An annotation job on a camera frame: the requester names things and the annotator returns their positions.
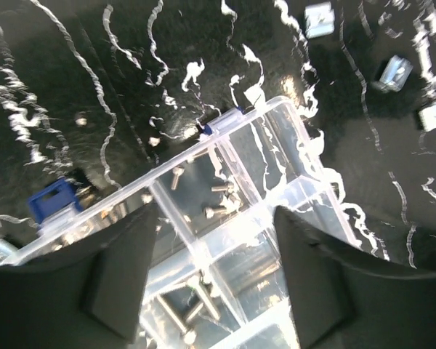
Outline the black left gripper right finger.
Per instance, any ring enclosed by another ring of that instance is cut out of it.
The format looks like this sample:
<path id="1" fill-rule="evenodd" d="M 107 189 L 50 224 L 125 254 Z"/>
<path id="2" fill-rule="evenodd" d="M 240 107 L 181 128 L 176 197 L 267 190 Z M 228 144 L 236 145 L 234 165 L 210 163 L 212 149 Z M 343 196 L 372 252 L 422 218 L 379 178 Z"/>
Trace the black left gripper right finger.
<path id="1" fill-rule="evenodd" d="M 274 226 L 302 348 L 436 348 L 436 271 L 374 257 L 282 206 Z"/>

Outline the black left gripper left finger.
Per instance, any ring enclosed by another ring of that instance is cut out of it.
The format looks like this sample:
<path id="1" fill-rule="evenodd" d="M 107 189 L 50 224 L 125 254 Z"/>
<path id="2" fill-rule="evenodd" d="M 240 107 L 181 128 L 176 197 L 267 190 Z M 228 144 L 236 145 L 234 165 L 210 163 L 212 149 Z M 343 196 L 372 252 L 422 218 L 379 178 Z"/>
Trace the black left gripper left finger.
<path id="1" fill-rule="evenodd" d="M 24 265 L 0 266 L 0 348 L 127 348 L 156 241 L 158 206 Z"/>

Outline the long silver screw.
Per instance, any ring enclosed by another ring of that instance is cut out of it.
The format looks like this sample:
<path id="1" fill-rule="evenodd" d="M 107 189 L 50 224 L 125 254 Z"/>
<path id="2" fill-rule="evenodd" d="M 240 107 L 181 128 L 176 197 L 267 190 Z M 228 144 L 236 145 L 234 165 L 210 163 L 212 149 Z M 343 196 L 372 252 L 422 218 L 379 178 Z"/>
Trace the long silver screw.
<path id="1" fill-rule="evenodd" d="M 188 285 L 195 291 L 199 300 L 203 303 L 205 309 L 208 311 L 210 316 L 218 321 L 221 317 L 217 306 L 211 298 L 211 294 L 207 291 L 207 288 L 203 285 L 201 277 L 198 275 L 191 276 L 188 280 Z"/>

